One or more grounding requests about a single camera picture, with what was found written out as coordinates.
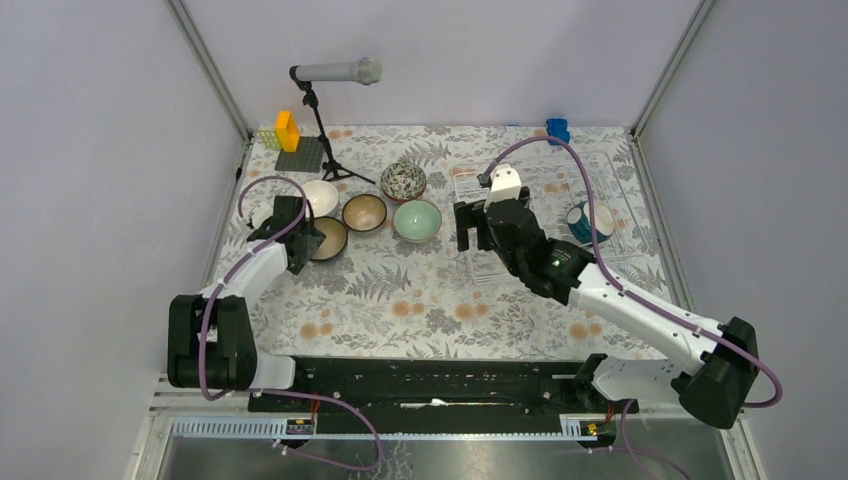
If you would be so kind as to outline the dark teal floral bowl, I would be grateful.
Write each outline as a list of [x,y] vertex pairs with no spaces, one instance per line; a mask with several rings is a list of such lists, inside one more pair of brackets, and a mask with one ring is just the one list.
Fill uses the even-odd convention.
[[314,222],[315,227],[325,235],[323,242],[313,254],[311,260],[323,262],[339,256],[348,243],[346,226],[333,217],[319,217]]

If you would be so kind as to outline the plain white bowl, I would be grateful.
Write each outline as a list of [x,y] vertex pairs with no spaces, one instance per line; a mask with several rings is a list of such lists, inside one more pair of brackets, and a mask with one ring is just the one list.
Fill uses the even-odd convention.
[[334,216],[339,206],[339,192],[335,185],[324,180],[304,183],[302,189],[315,217]]

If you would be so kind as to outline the pale green ceramic bowl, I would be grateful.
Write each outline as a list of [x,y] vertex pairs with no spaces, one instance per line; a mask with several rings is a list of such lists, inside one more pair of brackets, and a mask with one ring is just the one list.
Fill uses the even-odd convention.
[[442,226],[441,211],[426,200],[411,200],[398,207],[393,228],[404,240],[423,243],[431,240]]

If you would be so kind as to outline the teal white mug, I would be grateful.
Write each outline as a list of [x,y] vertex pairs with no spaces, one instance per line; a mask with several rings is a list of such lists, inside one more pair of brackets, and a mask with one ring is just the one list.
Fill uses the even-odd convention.
[[592,242],[592,227],[595,227],[599,243],[610,239],[615,232],[616,223],[612,212],[603,204],[594,207],[594,219],[590,219],[590,207],[587,201],[573,206],[566,215],[567,227],[579,244]]

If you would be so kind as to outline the white wire dish rack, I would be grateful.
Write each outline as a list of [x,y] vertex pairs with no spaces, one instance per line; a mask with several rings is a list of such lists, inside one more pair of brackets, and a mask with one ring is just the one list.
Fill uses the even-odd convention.
[[[651,254],[655,241],[649,236],[651,227],[629,151],[582,150],[579,155],[597,203],[599,229],[611,231],[609,238],[600,243],[607,265],[618,270]],[[588,195],[571,156],[556,152],[510,157],[504,164],[513,167],[522,185],[530,190],[529,206],[546,234],[576,243],[578,240],[568,228],[568,213],[586,201]]]

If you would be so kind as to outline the black gold striped bowl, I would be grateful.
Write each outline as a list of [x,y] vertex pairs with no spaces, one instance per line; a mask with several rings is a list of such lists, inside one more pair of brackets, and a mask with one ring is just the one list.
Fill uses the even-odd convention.
[[385,202],[373,194],[351,197],[342,209],[342,221],[349,230],[359,233],[379,229],[388,216]]

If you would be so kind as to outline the pink patterned bowl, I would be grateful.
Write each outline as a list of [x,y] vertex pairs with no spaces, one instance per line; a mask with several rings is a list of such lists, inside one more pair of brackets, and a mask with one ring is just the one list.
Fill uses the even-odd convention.
[[395,162],[386,167],[380,177],[381,191],[396,203],[419,198],[426,190],[427,176],[418,165]]

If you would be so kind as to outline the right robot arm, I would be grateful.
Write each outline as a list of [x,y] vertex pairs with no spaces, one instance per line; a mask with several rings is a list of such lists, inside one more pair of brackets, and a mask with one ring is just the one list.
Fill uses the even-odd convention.
[[[695,316],[649,297],[606,270],[589,252],[546,238],[521,200],[484,209],[456,207],[459,244],[475,226],[480,246],[503,252],[518,280],[500,293],[460,280],[417,299],[391,319],[400,345],[412,333],[451,334],[478,351],[469,360],[455,346],[429,357],[379,358],[366,343],[356,357],[294,359],[294,384],[314,397],[324,433],[351,428],[328,410],[348,403],[385,432],[517,435],[548,432],[560,414],[599,423],[635,412],[641,401],[675,404],[708,426],[733,425],[760,367],[754,328]],[[535,333],[563,314],[584,310],[649,343],[656,359],[595,353],[583,361],[543,356]]]

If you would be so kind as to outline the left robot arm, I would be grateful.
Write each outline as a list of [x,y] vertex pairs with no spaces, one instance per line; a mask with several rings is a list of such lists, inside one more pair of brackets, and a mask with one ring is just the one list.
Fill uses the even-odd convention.
[[310,385],[296,375],[295,360],[257,346],[250,307],[271,283],[296,275],[324,236],[306,218],[312,207],[300,196],[278,196],[271,216],[248,237],[242,258],[224,276],[169,306],[167,379],[176,388],[250,391],[272,389],[288,411],[309,401]]

